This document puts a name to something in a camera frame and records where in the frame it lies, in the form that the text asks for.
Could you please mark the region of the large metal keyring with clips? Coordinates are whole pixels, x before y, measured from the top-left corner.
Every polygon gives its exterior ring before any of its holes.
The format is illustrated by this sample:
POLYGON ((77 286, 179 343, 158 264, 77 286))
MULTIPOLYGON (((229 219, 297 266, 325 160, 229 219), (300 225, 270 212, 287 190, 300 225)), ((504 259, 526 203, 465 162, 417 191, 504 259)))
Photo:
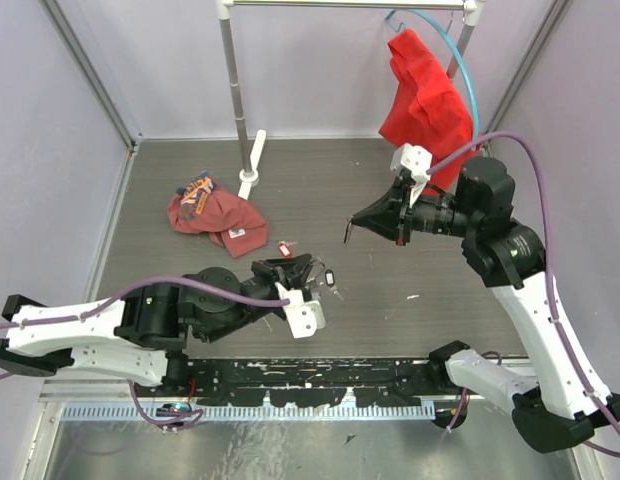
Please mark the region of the large metal keyring with clips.
POLYGON ((313 256, 309 263, 308 275, 302 289, 314 292, 323 284, 324 274, 327 270, 325 262, 317 256, 313 256))

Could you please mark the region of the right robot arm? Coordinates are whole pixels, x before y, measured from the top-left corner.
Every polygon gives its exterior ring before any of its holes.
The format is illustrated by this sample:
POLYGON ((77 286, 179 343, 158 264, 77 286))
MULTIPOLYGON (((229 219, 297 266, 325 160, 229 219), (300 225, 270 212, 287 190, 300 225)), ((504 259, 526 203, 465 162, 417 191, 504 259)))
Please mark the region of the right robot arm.
POLYGON ((546 250, 539 235, 512 216, 515 181, 499 160, 466 160, 452 194, 411 198, 403 169, 377 201, 355 213, 350 228, 371 231, 398 246, 412 232, 458 237, 469 267, 511 319, 534 368, 526 377, 484 358, 461 341, 428 355, 434 390, 477 393, 512 418, 539 453, 586 444, 596 429, 620 420, 620 394, 593 371, 557 296, 547 294, 546 250), (572 342, 566 347, 566 341, 572 342))

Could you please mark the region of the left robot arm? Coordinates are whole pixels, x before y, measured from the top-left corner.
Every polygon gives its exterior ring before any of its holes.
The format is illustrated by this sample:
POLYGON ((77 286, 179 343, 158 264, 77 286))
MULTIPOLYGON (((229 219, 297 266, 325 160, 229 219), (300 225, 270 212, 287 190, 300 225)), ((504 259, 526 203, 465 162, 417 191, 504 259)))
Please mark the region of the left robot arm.
POLYGON ((209 267, 58 307, 11 295, 0 324, 0 369, 42 378, 86 371, 178 396, 190 384, 190 337, 213 343, 270 314, 286 322, 296 339, 323 328, 319 297, 309 285, 316 264, 310 254, 259 260, 244 281, 226 268, 209 267))

